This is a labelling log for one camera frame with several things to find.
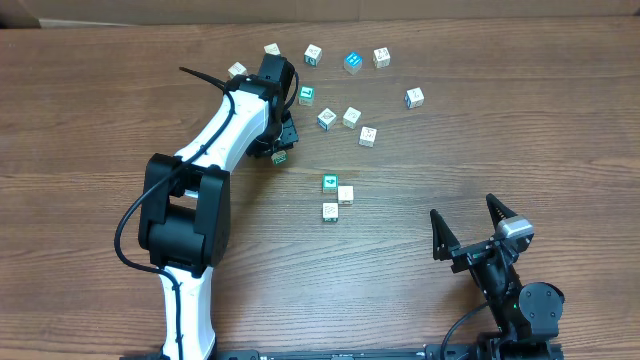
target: cable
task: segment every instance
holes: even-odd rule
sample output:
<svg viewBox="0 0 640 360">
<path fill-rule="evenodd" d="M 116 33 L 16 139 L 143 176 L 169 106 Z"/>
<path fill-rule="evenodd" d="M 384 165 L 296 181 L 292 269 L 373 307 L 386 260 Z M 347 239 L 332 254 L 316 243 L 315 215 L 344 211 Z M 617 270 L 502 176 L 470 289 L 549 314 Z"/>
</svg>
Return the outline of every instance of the cable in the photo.
<svg viewBox="0 0 640 360">
<path fill-rule="evenodd" d="M 298 76 L 298 72 L 297 71 L 294 71 L 293 75 L 296 76 L 296 91 L 293 92 L 293 96 L 291 96 L 289 101 L 287 101 L 287 103 L 284 104 L 284 110 L 289 110 L 291 105 L 293 105 L 293 102 L 296 101 L 296 94 L 298 93 L 298 83 L 300 82 L 300 77 Z"/>
<path fill-rule="evenodd" d="M 218 88 L 221 88 L 221 90 L 223 92 L 223 100 L 224 100 L 224 96 L 225 95 L 229 99 L 229 104 L 230 104 L 229 114 L 227 115 L 227 118 L 224 120 L 224 122 L 222 123 L 220 128 L 218 128 L 218 130 L 215 132 L 215 134 L 213 134 L 213 136 L 209 140 L 207 140 L 207 142 L 204 145 L 200 146 L 200 149 L 193 156 L 191 156 L 189 159 L 183 161 L 180 165 L 178 165 L 178 167 L 176 167 L 173 171 L 171 171 L 169 173 L 169 175 L 167 175 L 167 176 L 163 177 L 162 179 L 160 179 L 160 181 L 158 181 L 155 185 L 150 187 L 149 190 L 145 191 L 142 195 L 140 195 L 140 197 L 136 201 L 133 202 L 133 204 L 131 204 L 129 209 L 124 213 L 124 215 L 122 216 L 122 219 L 120 219 L 120 222 L 118 223 L 118 227 L 116 228 L 116 233 L 115 233 L 114 238 L 113 238 L 113 246 L 115 248 L 116 255 L 118 255 L 118 258 L 120 259 L 120 261 L 122 261 L 122 263 L 124 263 L 125 265 L 127 265 L 129 267 L 132 267 L 134 269 L 137 269 L 137 270 L 141 270 L 141 271 L 150 272 L 150 273 L 153 273 L 153 274 L 162 275 L 162 276 L 166 277 L 167 279 L 169 279 L 169 281 L 171 281 L 172 290 L 175 291 L 175 296 L 176 296 L 176 335 L 177 335 L 176 342 L 178 343 L 178 358 L 179 358 L 179 360 L 183 360 L 182 331 L 180 329 L 180 284 L 178 284 L 178 280 L 176 280 L 176 278 L 173 275 L 171 275 L 171 273 L 169 273 L 169 272 L 167 272 L 167 271 L 165 271 L 163 269 L 158 269 L 158 268 L 153 268 L 153 267 L 150 267 L 150 266 L 140 265 L 140 264 L 134 263 L 133 261 L 127 259 L 127 257 L 124 256 L 124 254 L 122 253 L 122 248 L 120 246 L 120 239 L 122 237 L 122 231 L 124 230 L 124 227 L 127 224 L 127 221 L 129 221 L 129 218 L 131 218 L 131 216 L 136 211 L 136 209 L 138 207 L 140 207 L 140 205 L 142 204 L 144 199 L 149 197 L 149 195 L 151 195 L 153 192 L 155 192 L 160 186 L 162 186 L 164 183 L 166 183 L 170 179 L 174 178 L 177 174 L 179 174 L 187 166 L 191 165 L 200 156 L 202 156 L 202 154 L 204 154 L 207 151 L 207 149 L 220 136 L 220 134 L 222 134 L 224 129 L 231 122 L 231 119 L 233 118 L 233 115 L 235 114 L 235 102 L 233 101 L 233 97 L 231 96 L 229 91 L 224 86 L 217 86 L 215 83 L 212 82 L 212 81 L 217 80 L 220 83 L 222 83 L 221 80 L 216 79 L 216 78 L 214 78 L 212 76 L 209 76 L 209 75 L 206 75 L 206 74 L 202 74 L 202 73 L 198 73 L 197 71 L 189 70 L 189 69 L 182 68 L 182 67 L 180 68 L 180 70 L 185 71 L 187 73 L 190 73 L 190 74 L 192 74 L 194 76 L 197 76 L 197 77 L 199 77 L 199 78 L 201 78 L 201 79 L 213 84 L 214 86 L 216 86 Z"/>
<path fill-rule="evenodd" d="M 447 333 L 447 335 L 445 335 L 444 340 L 442 340 L 442 345 L 440 345 L 440 360 L 446 360 L 445 349 L 447 347 L 447 343 L 449 342 L 449 338 L 451 338 L 451 335 L 453 335 L 453 332 L 456 331 L 456 329 L 460 325 L 462 325 L 463 322 L 465 322 L 467 319 L 469 319 L 473 315 L 477 314 L 480 310 L 486 308 L 488 305 L 489 303 L 486 302 L 478 306 L 477 308 L 469 311 L 465 316 L 463 316 L 462 318 L 460 318 L 460 320 L 458 320 L 455 324 L 453 324 L 451 329 L 449 329 L 449 332 Z"/>
</svg>

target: wooden tabletop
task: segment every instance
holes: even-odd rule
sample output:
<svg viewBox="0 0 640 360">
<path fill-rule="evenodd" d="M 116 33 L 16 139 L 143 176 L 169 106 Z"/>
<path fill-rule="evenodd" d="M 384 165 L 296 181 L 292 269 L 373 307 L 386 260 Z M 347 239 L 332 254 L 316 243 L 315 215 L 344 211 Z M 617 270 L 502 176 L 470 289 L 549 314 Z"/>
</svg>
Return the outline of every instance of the wooden tabletop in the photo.
<svg viewBox="0 0 640 360">
<path fill-rule="evenodd" d="M 496 194 L 536 227 L 516 268 L 566 295 L 568 359 L 640 357 L 640 18 L 132 27 L 0 32 L 0 358 L 116 359 L 165 336 L 157 276 L 125 267 L 116 224 L 146 162 L 189 143 L 220 92 L 178 71 L 257 72 L 277 42 L 316 89 L 279 167 L 232 175 L 232 236 L 214 275 L 221 349 L 420 347 L 482 302 L 432 258 L 429 210 L 463 244 Z M 307 45 L 323 49 L 317 68 Z M 391 66 L 376 70 L 376 48 Z M 351 51 L 364 57 L 352 76 Z M 407 89 L 425 104 L 408 110 Z M 373 148 L 316 116 L 362 111 Z M 321 220 L 321 178 L 353 185 Z M 128 227 L 125 252 L 148 263 Z M 495 329 L 489 312 L 452 339 Z"/>
</svg>

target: background wall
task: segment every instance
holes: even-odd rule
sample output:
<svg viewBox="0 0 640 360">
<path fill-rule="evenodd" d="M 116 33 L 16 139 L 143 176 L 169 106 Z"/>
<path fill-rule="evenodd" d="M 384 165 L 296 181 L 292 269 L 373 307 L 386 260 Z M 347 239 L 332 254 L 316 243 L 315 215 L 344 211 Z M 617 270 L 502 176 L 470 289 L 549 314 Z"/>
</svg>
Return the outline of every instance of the background wall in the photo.
<svg viewBox="0 0 640 360">
<path fill-rule="evenodd" d="M 640 0 L 0 0 L 10 27 L 633 15 Z"/>
</svg>

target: small cube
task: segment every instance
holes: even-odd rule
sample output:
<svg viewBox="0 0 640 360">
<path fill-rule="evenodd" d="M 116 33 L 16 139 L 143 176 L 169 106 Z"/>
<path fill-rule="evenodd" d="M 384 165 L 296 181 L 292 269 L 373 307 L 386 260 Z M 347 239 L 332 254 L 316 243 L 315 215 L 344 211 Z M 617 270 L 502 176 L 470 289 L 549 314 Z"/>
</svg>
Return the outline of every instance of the small cube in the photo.
<svg viewBox="0 0 640 360">
<path fill-rule="evenodd" d="M 271 161 L 273 161 L 273 165 L 278 165 L 287 161 L 287 152 L 284 150 L 280 150 L 273 153 L 273 155 L 271 155 Z"/>
<path fill-rule="evenodd" d="M 322 204 L 322 221 L 338 222 L 338 204 L 336 203 Z"/>
<path fill-rule="evenodd" d="M 229 77 L 233 79 L 236 75 L 247 75 L 247 68 L 238 62 L 229 68 Z"/>
<path fill-rule="evenodd" d="M 318 66 L 320 58 L 322 58 L 322 49 L 310 44 L 307 51 L 304 52 L 304 62 L 311 66 Z"/>
<path fill-rule="evenodd" d="M 329 131 L 333 124 L 336 123 L 336 117 L 337 116 L 333 111 L 326 108 L 320 113 L 320 115 L 318 115 L 318 125 L 326 131 Z"/>
<path fill-rule="evenodd" d="M 338 186 L 338 204 L 353 204 L 353 186 Z"/>
<path fill-rule="evenodd" d="M 407 94 L 404 96 L 404 102 L 407 103 L 409 109 L 421 106 L 424 103 L 424 95 L 420 88 L 407 90 Z"/>
<path fill-rule="evenodd" d="M 298 102 L 300 105 L 312 106 L 313 98 L 315 97 L 316 92 L 312 87 L 303 86 L 300 88 L 300 95 L 298 95 Z"/>
<path fill-rule="evenodd" d="M 378 132 L 378 130 L 363 126 L 358 144 L 373 147 L 373 142 L 376 140 L 376 132 Z"/>
<path fill-rule="evenodd" d="M 325 174 L 322 177 L 322 192 L 325 194 L 338 192 L 338 175 Z"/>
<path fill-rule="evenodd" d="M 373 50 L 373 63 L 380 69 L 391 64 L 391 54 L 387 48 Z"/>
<path fill-rule="evenodd" d="M 351 75 L 355 75 L 362 68 L 362 56 L 352 52 L 344 59 L 344 68 Z"/>
<path fill-rule="evenodd" d="M 278 44 L 276 43 L 265 46 L 264 52 L 271 55 L 280 55 L 280 49 L 278 48 Z"/>
<path fill-rule="evenodd" d="M 346 127 L 355 129 L 361 114 L 360 111 L 350 107 L 347 109 L 347 112 L 344 113 L 344 116 L 342 116 L 342 123 Z"/>
</svg>

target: block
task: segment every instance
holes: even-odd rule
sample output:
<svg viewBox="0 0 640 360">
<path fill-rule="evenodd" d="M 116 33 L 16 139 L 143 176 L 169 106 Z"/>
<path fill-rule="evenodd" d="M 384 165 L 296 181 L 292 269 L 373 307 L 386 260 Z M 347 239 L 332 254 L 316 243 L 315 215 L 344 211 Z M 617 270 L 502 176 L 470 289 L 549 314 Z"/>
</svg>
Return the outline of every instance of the block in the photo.
<svg viewBox="0 0 640 360">
<path fill-rule="evenodd" d="M 273 165 L 278 165 L 287 161 L 287 152 L 284 150 L 280 150 L 276 153 L 273 153 L 273 155 L 271 155 L 271 161 L 273 161 Z"/>
<path fill-rule="evenodd" d="M 338 204 L 353 204 L 353 186 L 338 186 Z"/>
<path fill-rule="evenodd" d="M 280 49 L 278 48 L 278 44 L 276 43 L 265 46 L 264 52 L 271 55 L 280 55 Z"/>
<path fill-rule="evenodd" d="M 318 66 L 320 58 L 322 58 L 322 49 L 310 44 L 307 51 L 304 52 L 304 62 L 311 66 Z"/>
<path fill-rule="evenodd" d="M 344 59 L 344 69 L 351 75 L 355 75 L 362 68 L 362 56 L 355 52 L 347 55 Z"/>
<path fill-rule="evenodd" d="M 360 111 L 350 107 L 347 109 L 347 112 L 345 112 L 344 115 L 342 116 L 342 123 L 346 127 L 355 129 L 361 114 L 362 113 Z"/>
<path fill-rule="evenodd" d="M 315 96 L 316 92 L 312 87 L 303 86 L 300 88 L 300 94 L 298 94 L 298 103 L 300 103 L 300 105 L 312 106 Z"/>
<path fill-rule="evenodd" d="M 338 175 L 324 174 L 322 176 L 322 192 L 325 194 L 338 192 Z"/>
<path fill-rule="evenodd" d="M 391 64 L 391 54 L 387 48 L 373 50 L 373 63 L 380 69 Z"/>
<path fill-rule="evenodd" d="M 229 68 L 229 77 L 233 79 L 236 75 L 247 75 L 247 68 L 238 62 Z"/>
<path fill-rule="evenodd" d="M 422 90 L 420 90 L 420 88 L 407 90 L 407 93 L 404 96 L 404 102 L 407 103 L 407 107 L 409 109 L 421 106 L 422 103 L 424 103 L 424 95 L 422 95 Z"/>
<path fill-rule="evenodd" d="M 326 131 L 329 131 L 333 124 L 336 123 L 336 118 L 336 114 L 329 110 L 329 108 L 326 108 L 318 115 L 318 125 Z"/>
<path fill-rule="evenodd" d="M 322 221 L 338 222 L 338 204 L 337 203 L 322 204 Z"/>
<path fill-rule="evenodd" d="M 373 147 L 373 142 L 376 140 L 376 132 L 378 132 L 378 130 L 363 126 L 358 144 Z"/>
</svg>

